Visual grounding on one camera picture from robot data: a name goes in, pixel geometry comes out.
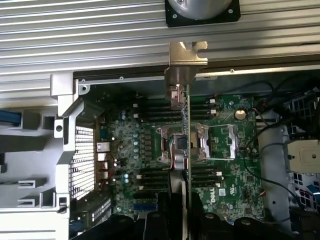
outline perforated metal panel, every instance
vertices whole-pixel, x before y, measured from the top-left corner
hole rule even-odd
[[[104,222],[111,216],[111,211],[111,199],[108,199],[102,206],[92,213],[92,222],[95,223],[95,225]]]
[[[69,191],[79,200],[95,188],[94,130],[75,128],[75,154],[69,165]]]

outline green circuit board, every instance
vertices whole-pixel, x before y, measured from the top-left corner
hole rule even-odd
[[[208,100],[208,96],[191,98],[191,103],[201,106]],[[109,188],[114,197],[113,213],[135,216],[139,212],[151,211],[154,198],[135,198],[137,193],[148,193],[149,188],[158,191],[163,189],[164,174],[159,169],[169,166],[157,160],[162,154],[162,136],[159,129],[166,128],[168,132],[181,132],[180,116],[159,118],[157,111],[165,100],[142,100],[143,108],[152,109],[155,114],[152,121],[137,121],[135,110],[137,105],[130,103],[108,104],[105,111],[105,124],[100,126],[101,141],[110,141]],[[235,118],[235,111],[251,109],[253,98],[243,95],[222,95],[215,98],[213,117],[201,119],[200,113],[195,112],[194,119],[191,112],[191,131],[197,124],[208,126],[208,141],[210,157],[198,160],[196,147],[191,151],[192,169],[215,168],[221,172],[221,182],[216,186],[200,186],[195,181],[194,192],[199,193],[206,212],[214,212],[225,218],[229,223],[240,217],[262,219],[264,206],[262,199],[257,197],[262,192],[261,181],[251,176],[244,167],[243,148],[249,139],[256,134],[256,118],[252,111],[247,111],[244,120]],[[231,156],[229,126],[232,126],[237,137],[237,150],[234,159]],[[251,152],[246,155],[247,165],[251,171],[260,174],[258,143],[250,146]],[[142,189],[139,175],[142,170],[152,172],[153,182],[148,182]]]

